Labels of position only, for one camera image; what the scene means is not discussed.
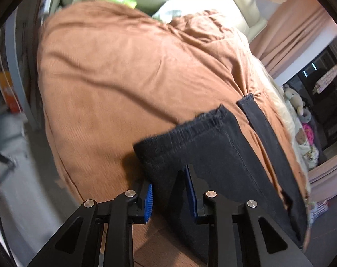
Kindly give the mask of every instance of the brown corduroy fabric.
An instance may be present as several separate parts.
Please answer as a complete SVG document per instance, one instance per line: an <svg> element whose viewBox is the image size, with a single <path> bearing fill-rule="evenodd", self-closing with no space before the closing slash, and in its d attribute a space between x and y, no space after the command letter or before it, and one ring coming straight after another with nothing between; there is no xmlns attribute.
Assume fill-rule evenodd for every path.
<svg viewBox="0 0 337 267"><path fill-rule="evenodd" d="M141 176L132 149L147 136L223 104L281 188L236 101L252 93L276 132L301 193L305 177L282 120L255 75L246 37L215 11L171 25L105 1L76 3L45 22L38 52L46 133L56 167L79 200L113 199ZM138 266L203 266L155 213L133 227Z"/></svg>

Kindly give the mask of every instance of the gray floor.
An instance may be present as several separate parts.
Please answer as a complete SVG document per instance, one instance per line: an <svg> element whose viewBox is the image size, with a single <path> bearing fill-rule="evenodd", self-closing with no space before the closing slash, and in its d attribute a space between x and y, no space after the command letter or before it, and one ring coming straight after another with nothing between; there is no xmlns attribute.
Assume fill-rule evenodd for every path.
<svg viewBox="0 0 337 267"><path fill-rule="evenodd" d="M76 210L64 187L43 131L33 132L21 115L0 116L0 152L16 161L0 164L0 211L10 248L23 266Z"/></svg>
<svg viewBox="0 0 337 267"><path fill-rule="evenodd" d="M332 157L337 155L337 141L333 143L330 147L326 148L324 151L327 159L331 159Z"/></svg>
<svg viewBox="0 0 337 267"><path fill-rule="evenodd" d="M336 255L337 196L329 200L329 210L314 222L306 252L314 267L327 267Z"/></svg>
<svg viewBox="0 0 337 267"><path fill-rule="evenodd" d="M26 266L75 211L59 184L44 131L33 132L20 115L0 116L0 151L16 161L13 172L0 164L0 207L9 245ZM316 220L306 253L315 267L328 267L337 254L337 197Z"/></svg>

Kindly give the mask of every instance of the pink curtain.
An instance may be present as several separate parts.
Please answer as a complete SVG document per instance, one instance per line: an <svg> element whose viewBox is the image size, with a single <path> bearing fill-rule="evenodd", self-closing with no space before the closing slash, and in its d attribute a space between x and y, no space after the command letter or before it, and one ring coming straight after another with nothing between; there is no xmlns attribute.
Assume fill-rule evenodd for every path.
<svg viewBox="0 0 337 267"><path fill-rule="evenodd" d="M276 78L308 48L330 19L317 0L287 0L250 49Z"/></svg>
<svg viewBox="0 0 337 267"><path fill-rule="evenodd" d="M337 195L337 155L308 172L311 201L324 201Z"/></svg>

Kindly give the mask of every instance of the stuffed animal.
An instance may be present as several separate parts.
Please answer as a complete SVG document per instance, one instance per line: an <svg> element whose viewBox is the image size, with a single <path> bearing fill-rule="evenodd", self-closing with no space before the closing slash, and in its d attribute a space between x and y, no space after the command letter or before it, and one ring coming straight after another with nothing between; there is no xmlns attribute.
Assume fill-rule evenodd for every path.
<svg viewBox="0 0 337 267"><path fill-rule="evenodd" d="M289 85L287 84L284 86L284 90L285 90L284 94L285 98L291 102L297 114L303 116L303 101L301 96L298 94L297 91L290 88Z"/></svg>
<svg viewBox="0 0 337 267"><path fill-rule="evenodd" d="M303 115L298 116L302 124L309 123L312 119L312 114L308 109L303 109Z"/></svg>

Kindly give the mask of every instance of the teddy bear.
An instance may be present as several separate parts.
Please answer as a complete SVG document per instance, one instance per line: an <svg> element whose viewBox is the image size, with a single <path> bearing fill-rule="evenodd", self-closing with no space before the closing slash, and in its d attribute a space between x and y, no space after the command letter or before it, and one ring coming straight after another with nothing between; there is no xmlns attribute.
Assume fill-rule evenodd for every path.
<svg viewBox="0 0 337 267"><path fill-rule="evenodd" d="M290 86L287 84L284 86L284 91L285 99L291 102L292 106L299 116L303 116L303 101L298 92L290 88Z"/></svg>

